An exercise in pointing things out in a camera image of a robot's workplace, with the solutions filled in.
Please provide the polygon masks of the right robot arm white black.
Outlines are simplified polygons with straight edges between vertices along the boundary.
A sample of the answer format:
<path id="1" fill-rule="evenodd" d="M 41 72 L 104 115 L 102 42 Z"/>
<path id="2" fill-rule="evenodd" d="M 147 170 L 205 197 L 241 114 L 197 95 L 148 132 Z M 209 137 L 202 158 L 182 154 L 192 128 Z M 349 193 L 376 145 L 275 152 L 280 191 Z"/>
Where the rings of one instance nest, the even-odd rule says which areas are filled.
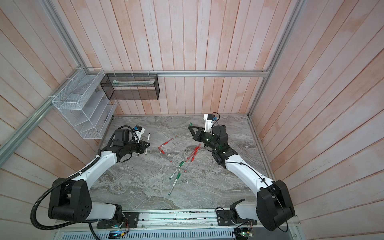
<path id="1" fill-rule="evenodd" d="M 274 181 L 264 176 L 243 160 L 228 144 L 225 126 L 214 126 L 210 132 L 193 125 L 188 129 L 195 141 L 211 148 L 218 165 L 235 174 L 256 196 L 255 202 L 239 200 L 230 206 L 235 223 L 259 220 L 272 232 L 296 215 L 287 185 L 281 180 Z"/>

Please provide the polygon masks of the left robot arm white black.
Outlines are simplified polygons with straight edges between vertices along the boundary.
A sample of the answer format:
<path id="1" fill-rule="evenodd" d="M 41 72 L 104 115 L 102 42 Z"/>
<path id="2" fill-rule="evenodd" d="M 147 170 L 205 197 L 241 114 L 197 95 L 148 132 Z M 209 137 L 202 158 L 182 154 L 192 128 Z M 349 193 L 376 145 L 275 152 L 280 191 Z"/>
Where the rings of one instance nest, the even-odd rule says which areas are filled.
<path id="1" fill-rule="evenodd" d="M 125 162 L 126 155 L 145 152 L 150 144 L 141 140 L 144 132 L 141 126 L 119 127 L 94 160 L 66 180 L 57 179 L 50 193 L 49 218 L 70 223 L 107 221 L 119 227 L 124 221 L 122 207 L 92 201 L 89 190 L 109 168 Z"/>

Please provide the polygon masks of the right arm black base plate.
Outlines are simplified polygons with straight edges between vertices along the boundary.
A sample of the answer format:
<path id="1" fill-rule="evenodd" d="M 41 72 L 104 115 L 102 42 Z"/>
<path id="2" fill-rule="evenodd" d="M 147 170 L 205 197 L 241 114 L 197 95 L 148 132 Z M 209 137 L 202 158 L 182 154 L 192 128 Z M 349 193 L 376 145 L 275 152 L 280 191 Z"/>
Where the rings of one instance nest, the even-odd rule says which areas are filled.
<path id="1" fill-rule="evenodd" d="M 257 215 L 255 211 L 224 210 L 222 208 L 215 209 L 217 223 L 219 226 L 235 226 L 240 224 L 257 225 Z"/>

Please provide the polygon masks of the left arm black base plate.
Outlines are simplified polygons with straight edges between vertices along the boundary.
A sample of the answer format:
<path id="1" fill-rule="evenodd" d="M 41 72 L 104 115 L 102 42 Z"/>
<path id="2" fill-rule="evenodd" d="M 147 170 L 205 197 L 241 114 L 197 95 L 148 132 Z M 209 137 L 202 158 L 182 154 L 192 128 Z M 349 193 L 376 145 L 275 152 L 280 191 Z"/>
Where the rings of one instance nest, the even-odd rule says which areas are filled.
<path id="1" fill-rule="evenodd" d="M 135 229 L 138 225 L 139 212 L 122 212 L 110 220 L 100 220 L 97 229 Z"/>

